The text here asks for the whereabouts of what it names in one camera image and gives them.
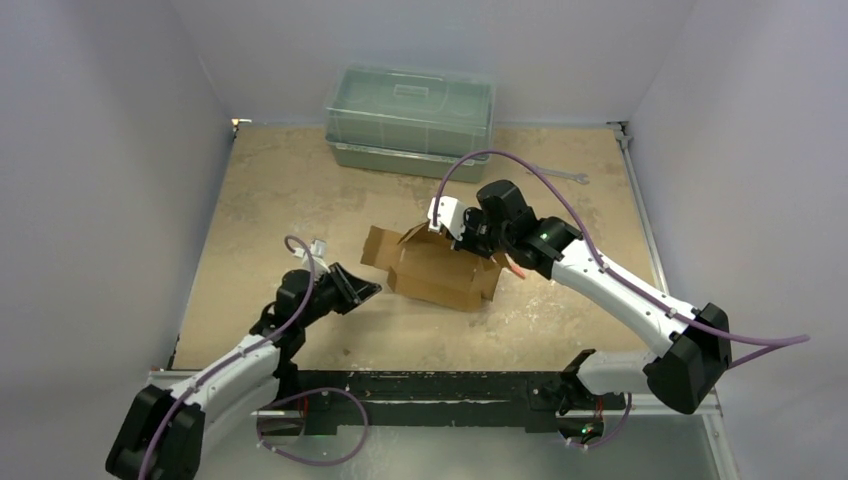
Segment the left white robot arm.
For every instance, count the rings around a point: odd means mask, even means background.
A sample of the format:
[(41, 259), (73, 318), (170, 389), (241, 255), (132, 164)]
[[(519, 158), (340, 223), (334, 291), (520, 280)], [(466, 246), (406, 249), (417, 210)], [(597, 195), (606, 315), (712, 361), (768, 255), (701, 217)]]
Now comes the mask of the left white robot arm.
[(243, 418), (302, 398), (292, 358), (306, 328), (331, 313), (349, 313), (381, 289), (338, 263), (320, 274), (287, 272), (275, 300), (230, 352), (168, 388), (147, 385), (135, 396), (106, 471), (119, 479), (194, 478), (203, 456)]

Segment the red pen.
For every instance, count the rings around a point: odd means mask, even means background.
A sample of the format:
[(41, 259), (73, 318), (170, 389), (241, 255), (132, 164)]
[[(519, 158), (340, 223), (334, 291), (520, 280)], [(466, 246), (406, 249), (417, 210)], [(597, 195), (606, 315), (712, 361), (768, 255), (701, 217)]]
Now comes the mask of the red pen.
[(508, 259), (508, 260), (507, 260), (507, 265), (508, 265), (508, 267), (509, 267), (509, 270), (510, 270), (510, 271), (511, 271), (511, 272), (512, 272), (512, 273), (513, 273), (516, 277), (518, 277), (518, 278), (520, 278), (520, 279), (525, 279), (525, 278), (526, 278), (526, 273), (525, 273), (525, 272), (524, 272), (524, 271), (523, 271), (523, 270), (522, 270), (522, 269), (521, 269), (518, 265), (516, 265), (516, 264), (515, 264), (512, 260)]

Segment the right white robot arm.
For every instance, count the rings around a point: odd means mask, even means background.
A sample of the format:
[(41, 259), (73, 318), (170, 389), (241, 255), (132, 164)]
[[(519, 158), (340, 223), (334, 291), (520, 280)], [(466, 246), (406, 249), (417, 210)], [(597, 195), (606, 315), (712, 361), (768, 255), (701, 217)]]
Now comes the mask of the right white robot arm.
[(523, 269), (568, 287), (601, 307), (646, 345), (645, 351), (587, 349), (562, 371), (561, 412), (586, 408), (608, 394), (647, 394), (682, 414), (700, 406), (731, 363), (727, 314), (664, 295), (607, 257), (567, 221), (539, 218), (508, 180), (477, 193), (477, 206), (448, 198), (431, 202), (432, 229), (455, 250), (482, 258), (504, 254)]

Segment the brown cardboard box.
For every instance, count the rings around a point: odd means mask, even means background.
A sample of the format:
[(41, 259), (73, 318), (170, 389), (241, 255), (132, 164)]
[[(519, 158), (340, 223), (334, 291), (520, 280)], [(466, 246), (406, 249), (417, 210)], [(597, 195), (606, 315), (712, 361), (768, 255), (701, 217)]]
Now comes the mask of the brown cardboard box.
[(396, 294), (462, 312), (476, 312), (493, 300), (501, 271), (513, 270), (503, 253), (482, 258), (454, 250), (426, 222), (404, 233), (372, 226), (360, 263), (385, 271)]

